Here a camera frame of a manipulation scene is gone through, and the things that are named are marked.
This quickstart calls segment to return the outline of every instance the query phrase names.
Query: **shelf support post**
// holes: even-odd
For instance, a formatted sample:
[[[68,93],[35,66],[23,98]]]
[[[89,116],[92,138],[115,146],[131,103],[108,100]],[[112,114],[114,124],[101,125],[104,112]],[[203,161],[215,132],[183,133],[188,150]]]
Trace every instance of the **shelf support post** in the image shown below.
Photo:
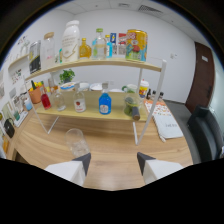
[[[50,132],[51,132],[52,128],[54,127],[56,121],[58,120],[59,116],[56,118],[56,120],[54,121],[54,123],[51,125],[50,129],[47,131],[47,129],[44,127],[44,124],[42,123],[42,121],[41,121],[39,115],[37,114],[37,112],[36,112],[36,110],[35,110],[35,108],[34,108],[34,105],[33,105],[33,103],[32,103],[32,100],[31,100],[31,98],[30,98],[30,94],[29,94],[28,89],[27,89],[27,86],[26,86],[26,81],[25,81],[25,77],[24,77],[24,76],[23,76],[23,80],[24,80],[24,85],[25,85],[25,88],[26,88],[27,95],[28,95],[28,97],[29,97],[29,99],[30,99],[30,102],[31,102],[31,104],[32,104],[34,113],[35,113],[36,116],[37,116],[37,119],[39,120],[39,122],[40,122],[42,128],[44,129],[44,131],[45,131],[47,134],[50,134]]]
[[[140,73],[139,73],[139,78],[138,78],[137,94],[139,94],[139,88],[140,88],[140,85],[141,85],[141,80],[142,80],[142,68],[140,68]]]
[[[166,70],[166,61],[163,60],[162,61],[162,68],[161,68],[161,73],[160,73],[160,78],[159,78],[159,82],[158,82],[158,85],[157,85],[157,90],[156,90],[156,95],[155,95],[155,99],[153,101],[153,104],[152,104],[152,107],[151,107],[151,110],[150,110],[150,113],[148,115],[148,118],[147,118],[147,121],[145,123],[145,126],[142,130],[142,133],[138,139],[138,136],[137,136],[137,132],[136,132],[136,126],[135,126],[135,122],[133,122],[133,129],[134,129],[134,134],[135,134],[135,144],[136,145],[139,145],[142,138],[143,138],[143,135],[145,134],[145,131],[148,127],[148,124],[152,118],[152,114],[154,112],[154,109],[155,109],[155,106],[156,106],[156,103],[157,103],[157,100],[159,98],[159,94],[160,94],[160,90],[161,90],[161,87],[162,87],[162,84],[163,84],[163,79],[164,79],[164,75],[165,75],[165,70]]]

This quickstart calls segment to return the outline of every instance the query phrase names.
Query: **wooden table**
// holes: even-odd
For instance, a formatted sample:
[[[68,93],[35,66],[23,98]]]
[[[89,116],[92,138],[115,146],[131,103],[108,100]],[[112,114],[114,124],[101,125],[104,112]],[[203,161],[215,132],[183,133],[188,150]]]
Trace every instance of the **wooden table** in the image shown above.
[[[55,115],[40,114],[47,129]],[[136,122],[137,132],[143,129],[143,122]],[[135,145],[132,122],[115,120],[86,120],[60,117],[48,135],[44,132],[33,109],[11,141],[7,159],[14,160],[15,152],[31,165],[45,169],[50,164],[66,162],[74,156],[65,145],[65,133],[71,128],[83,131],[91,151],[91,162],[83,187],[102,190],[121,190],[144,186],[137,152],[159,160],[192,165],[191,154],[184,137],[169,139],[163,143],[151,120],[139,146]]]

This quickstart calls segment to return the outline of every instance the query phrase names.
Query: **potted plant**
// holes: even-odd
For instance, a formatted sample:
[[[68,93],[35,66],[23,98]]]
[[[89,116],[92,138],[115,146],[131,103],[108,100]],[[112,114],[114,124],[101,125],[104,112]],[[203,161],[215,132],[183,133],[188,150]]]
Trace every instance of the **potted plant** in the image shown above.
[[[73,77],[75,77],[75,73],[71,69],[63,71],[64,72],[60,74],[60,85],[66,82],[71,82]]]

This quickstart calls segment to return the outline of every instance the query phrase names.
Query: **shelf board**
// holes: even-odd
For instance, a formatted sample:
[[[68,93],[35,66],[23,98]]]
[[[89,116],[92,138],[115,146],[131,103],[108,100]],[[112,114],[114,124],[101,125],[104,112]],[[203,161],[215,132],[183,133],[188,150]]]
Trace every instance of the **shelf board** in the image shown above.
[[[66,68],[80,67],[80,66],[94,66],[94,65],[128,66],[128,67],[143,68],[143,69],[149,69],[149,70],[161,72],[160,67],[154,66],[147,62],[126,60],[125,58],[110,58],[107,60],[85,59],[85,60],[78,60],[78,61],[69,62],[69,63],[62,63],[62,64],[56,65],[52,68],[49,68],[49,69],[46,69],[43,71],[41,71],[41,70],[37,71],[35,73],[32,73],[29,77],[27,77],[26,80],[32,79],[36,76],[39,76],[39,75],[42,75],[42,74],[45,74],[48,72],[55,72],[55,71],[66,69]]]
[[[24,56],[22,56],[22,57],[16,59],[15,61],[13,61],[13,62],[9,65],[8,69],[9,69],[11,66],[13,66],[14,64],[16,64],[17,62],[19,62],[20,60],[22,60],[23,58],[27,57],[28,55],[29,55],[29,54],[26,54],[26,55],[24,55]]]
[[[83,91],[86,101],[86,110],[82,113],[77,113],[73,104],[73,94],[74,91],[63,92],[65,99],[66,109],[63,111],[58,111],[54,105],[53,97],[50,96],[51,108],[45,110],[43,105],[37,109],[38,114],[48,114],[48,115],[58,115],[65,117],[73,117],[80,119],[95,119],[95,120],[126,120],[134,121],[132,117],[127,116],[124,113],[124,97],[126,93],[110,92],[109,95],[112,99],[111,113],[107,115],[102,115],[99,112],[99,97],[101,96],[101,91]],[[145,122],[147,120],[148,114],[145,106],[142,104],[139,109],[140,120],[138,122]]]

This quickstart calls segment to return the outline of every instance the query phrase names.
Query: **door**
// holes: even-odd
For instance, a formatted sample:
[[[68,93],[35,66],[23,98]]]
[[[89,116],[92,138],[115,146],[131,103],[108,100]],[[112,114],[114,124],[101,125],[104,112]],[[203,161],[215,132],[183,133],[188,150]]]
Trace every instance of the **door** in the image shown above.
[[[212,95],[215,68],[210,48],[195,42],[196,64],[194,79],[185,106],[193,113],[195,107],[200,104],[207,107]]]

